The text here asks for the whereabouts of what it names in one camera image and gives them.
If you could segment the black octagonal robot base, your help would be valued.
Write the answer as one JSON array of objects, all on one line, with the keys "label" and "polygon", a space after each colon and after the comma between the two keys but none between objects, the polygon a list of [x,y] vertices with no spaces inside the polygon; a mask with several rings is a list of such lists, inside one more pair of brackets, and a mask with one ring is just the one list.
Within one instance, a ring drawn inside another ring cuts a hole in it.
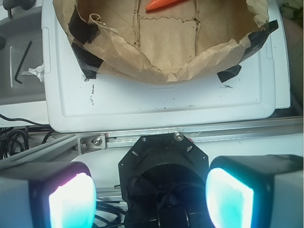
[{"label": "black octagonal robot base", "polygon": [[181,133],[142,136],[119,161],[127,228],[210,228],[209,158]]}]

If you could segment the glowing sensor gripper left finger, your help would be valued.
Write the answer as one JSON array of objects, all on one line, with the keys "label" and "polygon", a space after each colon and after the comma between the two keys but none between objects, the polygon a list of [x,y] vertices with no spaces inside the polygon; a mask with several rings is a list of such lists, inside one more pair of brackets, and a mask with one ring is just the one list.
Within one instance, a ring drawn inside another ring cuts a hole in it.
[{"label": "glowing sensor gripper left finger", "polygon": [[2,162],[2,228],[90,228],[96,187],[82,162]]}]

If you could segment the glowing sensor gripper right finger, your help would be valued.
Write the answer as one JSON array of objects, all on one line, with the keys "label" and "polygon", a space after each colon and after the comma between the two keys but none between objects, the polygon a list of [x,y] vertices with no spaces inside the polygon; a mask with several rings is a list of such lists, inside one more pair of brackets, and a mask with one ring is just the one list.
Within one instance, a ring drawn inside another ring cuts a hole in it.
[{"label": "glowing sensor gripper right finger", "polygon": [[206,203],[216,228],[302,228],[302,156],[218,156],[210,164]]}]

